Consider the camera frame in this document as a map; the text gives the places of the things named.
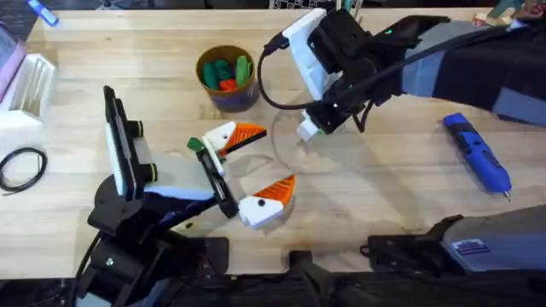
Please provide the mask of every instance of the cup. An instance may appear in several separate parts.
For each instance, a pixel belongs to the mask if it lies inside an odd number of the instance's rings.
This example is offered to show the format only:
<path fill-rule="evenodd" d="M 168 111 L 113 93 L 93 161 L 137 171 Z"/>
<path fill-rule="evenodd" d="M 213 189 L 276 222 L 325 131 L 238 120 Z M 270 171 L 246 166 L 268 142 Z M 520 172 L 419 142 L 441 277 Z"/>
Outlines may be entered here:
<path fill-rule="evenodd" d="M 205 63 L 213 63 L 217 60 L 226 60 L 231 66 L 234 66 L 237 62 L 237 57 L 240 55 L 245 55 L 248 62 L 252 63 L 250 78 L 244 85 L 237 87 L 237 89 L 233 91 L 213 90 L 206 86 L 201 76 Z M 256 84 L 256 69 L 254 60 L 244 49 L 227 45 L 211 48 L 201 55 L 197 61 L 195 71 L 197 72 L 197 78 L 199 79 L 201 86 L 211 97 L 212 103 L 222 112 L 237 113 L 246 111 L 253 106 L 258 99 L 259 90 Z"/>

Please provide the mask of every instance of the blue tool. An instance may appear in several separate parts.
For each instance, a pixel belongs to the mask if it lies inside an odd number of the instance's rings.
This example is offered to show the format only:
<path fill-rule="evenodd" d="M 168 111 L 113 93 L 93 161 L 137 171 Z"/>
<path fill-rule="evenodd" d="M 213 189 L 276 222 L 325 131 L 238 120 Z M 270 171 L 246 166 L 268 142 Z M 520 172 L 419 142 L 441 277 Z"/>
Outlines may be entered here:
<path fill-rule="evenodd" d="M 59 19 L 38 0 L 27 0 L 26 2 L 49 26 L 56 26 L 59 23 Z"/>
<path fill-rule="evenodd" d="M 478 131 L 461 113 L 444 117 L 444 126 L 485 188 L 490 192 L 503 193 L 510 201 L 510 177 Z"/>

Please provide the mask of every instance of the blue rotary tool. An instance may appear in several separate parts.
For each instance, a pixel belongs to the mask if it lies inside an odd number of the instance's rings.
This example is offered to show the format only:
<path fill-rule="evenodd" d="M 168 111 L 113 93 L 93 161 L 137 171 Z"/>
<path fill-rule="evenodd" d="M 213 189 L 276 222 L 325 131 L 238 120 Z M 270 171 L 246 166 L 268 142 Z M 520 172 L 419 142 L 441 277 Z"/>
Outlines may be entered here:
<path fill-rule="evenodd" d="M 444 126 L 485 188 L 490 192 L 503 193 L 510 201 L 510 177 L 478 131 L 461 113 L 444 117 Z"/>

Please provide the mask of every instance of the wooden tabletop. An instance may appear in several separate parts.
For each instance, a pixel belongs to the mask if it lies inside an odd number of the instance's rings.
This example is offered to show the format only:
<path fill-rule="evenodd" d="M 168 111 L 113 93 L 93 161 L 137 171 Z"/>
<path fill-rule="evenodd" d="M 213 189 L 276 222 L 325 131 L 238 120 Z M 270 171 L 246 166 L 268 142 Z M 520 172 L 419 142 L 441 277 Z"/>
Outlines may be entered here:
<path fill-rule="evenodd" d="M 470 20 L 486 9 L 364 9 L 375 33 L 408 14 Z M 44 148 L 49 166 L 32 189 L 0 197 L 0 279 L 73 276 L 96 230 L 86 219 L 99 183 L 111 174 L 104 133 L 102 86 L 112 86 L 130 119 L 144 123 L 151 148 L 195 156 L 191 136 L 228 120 L 267 127 L 269 135 L 229 157 L 248 193 L 296 173 L 291 210 L 266 229 L 245 228 L 212 208 L 184 231 L 226 236 L 230 273 L 280 272 L 288 251 L 311 249 L 331 270 L 368 269 L 357 253 L 369 235 L 427 230 L 457 213 L 486 215 L 543 204 L 546 130 L 502 122 L 447 101 L 401 96 L 372 110 L 364 134 L 347 122 L 331 136 L 305 144 L 295 130 L 299 112 L 260 100 L 248 112 L 222 114 L 195 76 L 206 49 L 235 44 L 258 58 L 263 45 L 305 11 L 64 11 L 28 38 L 31 52 L 59 67 L 55 97 L 42 130 L 0 131 L 0 156 L 21 146 Z M 289 52 L 264 64 L 277 101 L 309 99 Z M 463 112 L 507 168 L 512 202 L 482 191 L 458 157 L 440 120 Z M 35 171 L 34 161 L 12 173 Z"/>

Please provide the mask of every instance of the label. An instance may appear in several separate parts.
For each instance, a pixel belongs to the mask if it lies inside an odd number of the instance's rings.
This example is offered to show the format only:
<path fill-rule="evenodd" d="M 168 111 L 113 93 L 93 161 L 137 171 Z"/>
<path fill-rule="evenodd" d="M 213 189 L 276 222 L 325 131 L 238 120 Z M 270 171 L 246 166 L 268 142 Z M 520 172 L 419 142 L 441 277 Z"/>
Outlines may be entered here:
<path fill-rule="evenodd" d="M 487 247 L 487 245 L 480 239 L 460 240 L 451 243 L 451 246 L 453 246 L 455 251 L 458 252 L 461 256 L 474 255 L 477 253 L 485 253 L 491 251 L 489 247 Z"/>

